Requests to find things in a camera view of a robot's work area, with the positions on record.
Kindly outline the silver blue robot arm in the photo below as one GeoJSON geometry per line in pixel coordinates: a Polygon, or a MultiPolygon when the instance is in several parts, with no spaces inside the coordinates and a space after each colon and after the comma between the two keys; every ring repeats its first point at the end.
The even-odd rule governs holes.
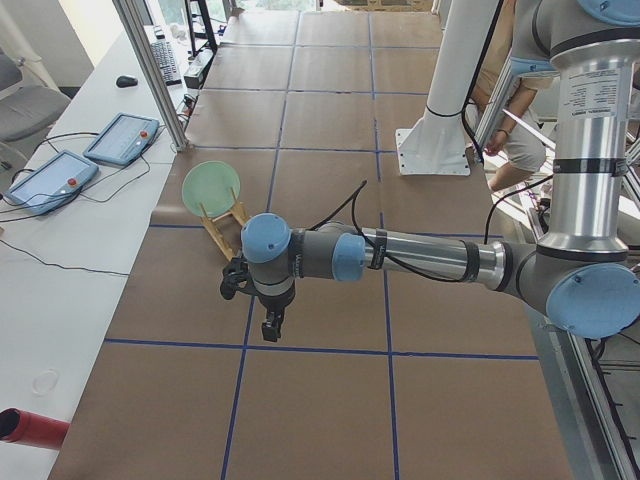
{"type": "Polygon", "coordinates": [[[588,339],[615,335],[636,320],[639,281],[625,264],[617,216],[639,5],[521,1],[511,58],[516,75],[560,75],[548,231],[534,245],[479,245],[331,220],[293,229],[277,215],[257,215],[241,232],[239,280],[266,308],[265,340],[280,338],[297,279],[356,281],[366,269],[479,282],[588,339]]]}

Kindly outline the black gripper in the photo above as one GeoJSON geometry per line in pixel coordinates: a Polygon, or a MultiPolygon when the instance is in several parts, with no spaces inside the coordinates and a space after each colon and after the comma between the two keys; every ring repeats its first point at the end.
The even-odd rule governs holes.
{"type": "Polygon", "coordinates": [[[264,341],[275,342],[282,336],[281,330],[285,319],[285,310],[295,298],[295,290],[289,289],[278,295],[258,293],[258,299],[266,309],[266,318],[261,324],[264,341]]]}

